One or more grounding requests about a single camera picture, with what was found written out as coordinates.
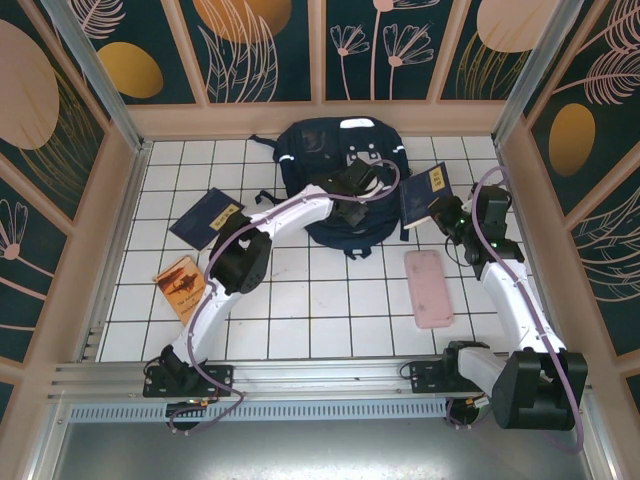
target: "flower illustration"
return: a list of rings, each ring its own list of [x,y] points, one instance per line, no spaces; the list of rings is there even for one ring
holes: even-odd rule
[[[349,95],[349,86],[347,85],[347,75],[344,70],[344,57],[348,55],[354,55],[356,53],[363,53],[369,50],[369,42],[365,42],[366,36],[362,31],[362,25],[357,27],[344,27],[344,31],[339,25],[331,27],[331,40],[336,47],[338,55],[340,55],[340,68],[342,69],[342,83],[344,85],[344,92],[347,95],[347,100],[351,100]]]
[[[371,73],[369,74],[369,89],[371,91],[371,100],[376,99],[376,46],[378,43],[378,31],[380,29],[380,15],[392,10],[412,10],[416,8],[433,7],[438,3],[440,3],[440,0],[373,0],[373,6],[377,10],[377,12],[375,26],[373,27],[373,45],[371,47]]]
[[[53,277],[52,273],[28,262],[20,256],[20,244],[27,229],[28,218],[29,209],[20,202],[16,202],[12,212],[9,202],[4,198],[0,200],[0,260],[18,260],[37,272],[47,275],[48,277]],[[18,285],[3,277],[0,277],[0,283],[39,300],[46,298],[46,295]]]
[[[398,36],[398,25],[393,24],[384,27],[384,48],[387,51],[391,75],[389,78],[389,100],[393,99],[393,73],[397,67],[403,65],[416,65],[433,60],[433,48],[427,48],[431,43],[431,37],[427,30],[428,25],[422,28],[407,25]]]

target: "gold circle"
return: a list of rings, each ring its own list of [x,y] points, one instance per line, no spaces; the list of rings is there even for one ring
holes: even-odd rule
[[[250,21],[245,1],[258,23],[257,31]],[[258,17],[264,19],[274,37],[291,17],[291,0],[193,0],[193,5],[213,33],[234,43],[264,40]]]
[[[558,112],[549,134],[551,166],[563,177],[570,177],[589,158],[596,138],[596,123],[587,107],[565,105]]]
[[[56,73],[29,35],[0,20],[0,138],[34,150],[49,141],[58,124]]]
[[[557,0],[482,0],[478,37],[496,52],[518,53],[538,43]]]
[[[120,93],[134,98],[149,98],[164,85],[155,60],[140,47],[113,42],[98,50],[98,57]]]

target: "yellow label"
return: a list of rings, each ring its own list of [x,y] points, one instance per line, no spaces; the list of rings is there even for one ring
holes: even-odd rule
[[[225,208],[222,213],[220,215],[218,215],[213,222],[211,222],[211,224],[209,225],[211,228],[213,228],[216,231],[220,231],[220,229],[222,228],[222,226],[225,224],[225,222],[227,221],[227,219],[233,215],[234,213],[236,213],[238,210],[240,210],[240,208],[238,208],[238,206],[236,205],[229,205],[227,208]]]
[[[438,167],[429,172],[429,178],[431,179],[431,191],[437,192],[446,187],[444,183],[444,175],[442,175],[442,168]]]

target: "reflective strip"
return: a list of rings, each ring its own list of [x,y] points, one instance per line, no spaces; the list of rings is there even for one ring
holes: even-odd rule
[[[358,127],[373,127],[374,124],[368,118],[350,118],[349,120],[343,120],[340,122],[340,128],[358,128]]]

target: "pink phone case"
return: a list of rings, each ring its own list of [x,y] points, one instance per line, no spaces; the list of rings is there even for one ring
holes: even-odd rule
[[[453,309],[440,253],[435,250],[409,252],[404,264],[416,325],[419,328],[450,326],[453,323]]]

